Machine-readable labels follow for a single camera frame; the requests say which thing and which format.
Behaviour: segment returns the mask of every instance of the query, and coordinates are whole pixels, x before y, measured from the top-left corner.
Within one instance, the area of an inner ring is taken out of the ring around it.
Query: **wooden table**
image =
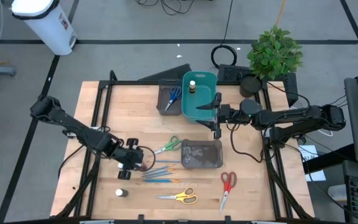
[[[274,83],[283,88],[282,82]],[[87,125],[91,124],[98,82],[83,82],[75,111],[75,118]],[[238,86],[218,86],[223,103],[230,103],[238,109],[243,97]],[[288,109],[285,94],[269,88],[273,110]],[[157,104],[158,85],[114,85],[107,125],[111,133],[119,138],[138,138],[139,144],[157,149],[176,134],[180,139],[213,140],[213,133],[199,124],[190,124],[181,116],[160,116]],[[132,172],[130,180],[118,180],[117,162],[103,159],[101,162],[92,218],[135,220],[144,214],[146,220],[224,220],[230,215],[232,220],[274,220],[272,199],[265,162],[258,164],[251,158],[236,154],[231,147],[229,130],[222,128],[224,165],[220,169],[186,170],[180,164],[174,166],[179,172],[169,178],[181,179],[181,183],[144,183],[141,172]],[[260,132],[251,125],[241,126],[234,132],[235,147],[238,151],[248,152],[259,157],[262,148]],[[297,147],[294,139],[288,144]],[[65,156],[70,155],[79,143],[68,140]],[[299,152],[286,147],[281,150],[282,161],[290,192],[310,215],[314,215]],[[53,201],[51,215],[62,210],[75,193],[80,181],[85,150],[70,159],[62,169]],[[180,160],[180,153],[164,152],[158,159]],[[162,167],[167,164],[156,164]],[[223,195],[222,172],[235,171],[237,185],[227,200],[222,213],[219,204]],[[186,187],[195,188],[198,201],[184,205],[174,200],[162,200],[156,195],[177,194]],[[129,196],[120,198],[116,189],[126,189]],[[277,188],[282,217],[285,216],[282,194]],[[88,193],[85,193],[81,214],[85,214]]]

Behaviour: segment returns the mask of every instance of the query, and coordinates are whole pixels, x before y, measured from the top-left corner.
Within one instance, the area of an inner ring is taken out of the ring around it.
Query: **green leafy plant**
[[[302,47],[290,37],[287,30],[281,30],[276,25],[269,31],[261,34],[259,40],[252,44],[252,50],[247,58],[250,60],[250,68],[254,75],[263,79],[268,76],[271,80],[286,75],[288,72],[296,72],[296,67],[301,66]]]

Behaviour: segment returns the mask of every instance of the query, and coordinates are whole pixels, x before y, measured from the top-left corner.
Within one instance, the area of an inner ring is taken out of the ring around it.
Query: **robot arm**
[[[141,166],[143,151],[137,148],[138,139],[128,139],[129,148],[122,147],[123,140],[110,133],[91,129],[65,113],[60,102],[51,96],[39,96],[38,101],[31,107],[31,117],[48,124],[67,128],[76,134],[78,141],[96,154],[115,159],[123,164],[118,179],[130,179],[131,173]]]
[[[254,100],[244,99],[240,103],[240,109],[235,110],[230,105],[220,105],[221,99],[221,94],[216,93],[213,102],[197,107],[201,110],[216,110],[214,121],[197,121],[214,131],[215,139],[221,137],[220,123],[244,125],[250,123],[256,130],[271,128],[274,124],[294,123],[287,128],[270,129],[270,143],[277,147],[283,147],[284,143],[293,136],[319,129],[339,131],[346,125],[342,109],[333,105],[273,112],[262,110],[262,106]]]

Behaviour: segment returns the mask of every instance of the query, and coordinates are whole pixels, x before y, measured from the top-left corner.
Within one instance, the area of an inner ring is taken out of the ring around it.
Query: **paintbrush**
[[[174,171],[174,170],[175,170],[175,169],[162,170],[162,171],[154,172],[154,173],[151,173],[151,174],[144,174],[142,177],[147,177],[147,176],[156,175],[156,174],[163,174],[163,173],[165,173],[165,172],[170,172],[170,171]]]
[[[163,166],[163,167],[157,168],[157,169],[148,170],[148,171],[144,172],[143,175],[148,175],[148,174],[151,174],[151,173],[153,173],[153,172],[155,172],[155,171],[162,170],[162,169],[166,169],[166,168],[169,168],[169,167],[171,167],[171,166],[174,166],[174,164],[169,165],[169,166]]]
[[[172,180],[172,179],[145,179],[143,182],[157,182],[157,183],[179,183],[180,180]]]
[[[174,162],[174,163],[180,163],[180,161],[155,161],[155,162]]]
[[[161,176],[163,176],[163,175],[170,175],[170,174],[176,174],[176,173],[177,173],[177,172],[164,172],[164,173],[162,173],[162,174],[148,175],[148,176],[145,176],[145,177],[143,177],[143,178],[148,179],[148,178],[161,177]]]

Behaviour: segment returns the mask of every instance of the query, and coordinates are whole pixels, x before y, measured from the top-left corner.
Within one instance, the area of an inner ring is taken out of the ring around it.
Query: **gray plastic tray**
[[[223,165],[222,142],[190,141],[181,142],[181,164],[187,169],[214,169]]]
[[[158,91],[158,102],[157,110],[161,115],[173,115],[178,116],[181,114],[181,97],[175,100],[173,104],[165,111],[168,101],[171,98],[171,88],[172,87],[181,87],[181,80],[160,80],[158,81],[159,91]]]

